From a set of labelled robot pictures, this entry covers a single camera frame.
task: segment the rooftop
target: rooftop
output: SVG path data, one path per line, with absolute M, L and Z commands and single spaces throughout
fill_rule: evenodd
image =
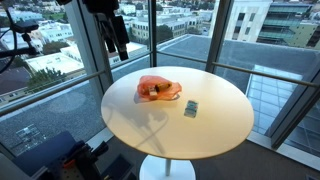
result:
M 8 69 L 0 74 L 0 94 L 27 87 L 30 74 L 24 67 Z
M 70 73 L 76 71 L 78 69 L 83 68 L 83 64 L 62 54 L 50 54 L 46 56 L 36 57 L 32 59 L 27 59 L 26 62 L 29 66 L 35 71 L 39 71 L 41 69 L 55 69 L 60 70 L 61 73 Z
M 144 47 L 146 47 L 146 45 L 138 44 L 135 42 L 130 42 L 127 44 L 127 51 L 132 52 L 132 51 L 144 48 Z

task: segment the cable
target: cable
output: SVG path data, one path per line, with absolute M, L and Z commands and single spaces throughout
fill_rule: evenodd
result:
M 2 34 L 1 34 L 1 36 L 0 36 L 0 39 L 7 33 L 7 32 L 9 32 L 10 31 L 10 28 L 8 29 L 8 30 L 6 30 L 5 32 L 3 32 Z
M 13 20 L 11 17 L 11 14 L 9 12 L 9 10 L 6 8 L 5 9 L 7 16 L 9 18 L 10 24 L 13 24 Z M 17 42 L 17 33 L 15 31 L 13 32 L 13 41 L 14 41 L 14 54 L 17 52 L 17 48 L 18 48 L 18 42 Z M 9 68 L 9 66 L 12 64 L 14 58 L 16 57 L 16 55 L 11 56 L 10 61 L 0 70 L 0 74 L 2 74 L 5 70 L 7 70 Z

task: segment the black equipment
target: black equipment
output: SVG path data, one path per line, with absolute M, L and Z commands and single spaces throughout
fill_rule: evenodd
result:
M 94 163 L 98 160 L 98 156 L 108 151 L 108 149 L 109 147 L 104 141 L 95 150 L 83 141 L 79 141 L 66 155 L 63 167 L 68 169 L 76 166 L 84 179 L 100 180 L 100 173 Z
M 66 5 L 72 0 L 56 0 L 60 5 Z M 107 44 L 108 51 L 110 53 L 118 51 L 121 60 L 128 59 L 128 52 L 126 44 L 129 43 L 129 37 L 125 28 L 124 20 L 122 16 L 115 16 L 115 11 L 119 9 L 118 0 L 83 0 L 83 4 L 86 5 L 88 11 L 95 15 L 97 23 L 100 28 L 100 33 Z M 36 55 L 38 52 L 31 45 L 31 38 L 27 33 L 38 29 L 38 24 L 34 21 L 25 21 L 14 23 L 10 13 L 6 10 L 8 18 L 10 20 L 10 30 L 13 31 L 15 48 L 14 50 L 0 51 L 0 58 L 11 56 L 10 62 L 2 69 L 0 74 L 4 72 L 16 55 L 29 54 Z M 17 48 L 17 35 L 16 33 L 23 34 L 23 39 L 28 43 L 28 48 Z
M 57 0 L 60 5 L 65 5 L 72 0 Z M 115 52 L 116 48 L 121 60 L 128 59 L 126 44 L 129 37 L 122 16 L 115 16 L 119 9 L 118 0 L 83 0 L 87 10 L 96 16 L 100 25 L 100 32 L 106 41 L 108 51 Z

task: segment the floor-to-ceiling window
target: floor-to-ceiling window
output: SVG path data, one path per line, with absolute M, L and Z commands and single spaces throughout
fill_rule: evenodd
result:
M 127 11 L 127 6 L 134 6 L 135 13 Z M 316 88 L 319 87 L 319 82 L 315 81 L 319 71 L 318 19 L 315 18 L 315 14 L 310 13 L 313 6 L 314 4 L 306 3 L 279 5 L 271 0 L 149 0 L 120 4 L 118 14 L 124 17 L 131 41 L 127 44 L 129 59 L 121 61 L 117 54 L 107 53 L 108 48 L 95 28 L 94 17 L 86 12 L 83 4 L 74 1 L 66 6 L 66 10 L 71 27 L 76 29 L 73 33 L 74 37 L 78 38 L 76 44 L 80 50 L 85 74 L 102 71 L 105 73 L 67 89 L 68 92 L 60 92 L 61 96 L 55 94 L 56 97 L 52 97 L 51 101 L 34 105 L 33 108 L 46 107 L 43 115 L 36 115 L 41 117 L 39 125 L 22 123 L 21 128 L 11 132 L 11 136 L 18 139 L 20 130 L 36 127 L 43 138 L 45 130 L 41 129 L 42 126 L 50 131 L 55 129 L 50 127 L 49 123 L 46 124 L 50 117 L 57 116 L 55 118 L 58 121 L 55 123 L 63 124 L 61 118 L 72 116 L 72 113 L 77 114 L 76 110 L 82 111 L 81 108 L 87 106 L 88 102 L 92 103 L 90 107 L 96 112 L 94 114 L 97 117 L 88 116 L 91 113 L 90 109 L 87 113 L 82 111 L 86 114 L 82 117 L 88 117 L 85 122 L 90 125 L 96 124 L 97 129 L 104 128 L 104 123 L 99 117 L 99 98 L 101 99 L 112 81 L 152 66 L 183 66 L 214 73 L 230 81 L 246 94 L 255 112 L 253 132 L 272 138 L 272 143 L 281 145 L 285 142 L 307 153 L 319 155 L 319 108 L 317 104 L 307 104 L 309 101 L 306 101 L 308 95 L 313 99 L 318 98 Z M 15 93 L 10 95 L 11 98 L 17 96 Z M 76 103 L 77 106 L 72 104 L 75 103 L 72 101 L 74 98 L 79 101 Z M 304 105 L 313 108 L 304 109 Z M 295 115 L 292 114 L 293 108 L 298 108 L 298 112 L 309 113 Z M 29 112 L 30 119 L 36 117 L 31 112 L 38 113 L 37 109 L 27 107 L 19 111 L 20 116 L 21 113 L 25 113 L 23 117 Z M 3 116 L 8 118 L 0 123 L 15 127 L 14 121 L 9 121 L 9 116 L 19 119 L 17 122 L 23 121 L 23 118 L 18 118 L 18 111 L 15 113 L 16 116 Z M 301 116 L 305 118 L 299 124 Z M 289 126 L 290 130 L 282 133 Z M 91 132 L 95 127 L 83 128 Z M 2 132 L 5 137 L 10 136 L 6 131 Z M 7 139 L 1 142 L 9 149 L 16 145 L 10 144 Z
M 88 140 L 105 128 L 96 102 L 97 88 L 87 78 L 92 74 L 89 57 L 79 52 L 78 45 L 85 41 L 75 35 L 79 31 L 72 22 L 75 18 L 68 18 L 79 17 L 74 7 L 55 1 L 2 5 L 8 7 L 11 23 L 32 21 L 39 28 L 28 32 L 37 55 L 16 55 L 0 75 L 1 143 L 19 155 L 62 131 Z M 1 51 L 28 47 L 19 33 L 15 44 L 5 9 L 0 13 Z M 0 68 L 10 60 L 11 56 L 1 58 Z

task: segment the window mullion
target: window mullion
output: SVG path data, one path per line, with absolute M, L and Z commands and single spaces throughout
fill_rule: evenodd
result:
M 212 63 L 218 62 L 224 36 L 228 28 L 233 2 L 234 0 L 220 1 L 205 69 L 207 72 L 213 73 L 215 71 L 215 66 Z
M 276 149 L 280 147 L 280 145 L 287 139 L 291 132 L 297 127 L 297 125 L 303 120 L 310 109 L 319 100 L 320 71 L 316 73 L 311 82 L 319 84 L 319 86 L 317 88 L 297 87 L 294 93 L 301 95 L 291 95 L 292 98 L 289 99 L 286 103 L 287 106 L 283 107 L 282 111 L 270 127 L 269 135 L 271 137 L 271 146 L 273 148 Z
M 87 74 L 105 71 L 98 78 L 90 80 L 99 104 L 104 92 L 113 83 L 109 58 L 105 43 L 92 14 L 81 1 L 72 1 L 65 9 L 77 39 L 77 46 Z
M 149 43 L 150 43 L 150 67 L 157 67 L 157 11 L 156 1 L 149 0 Z

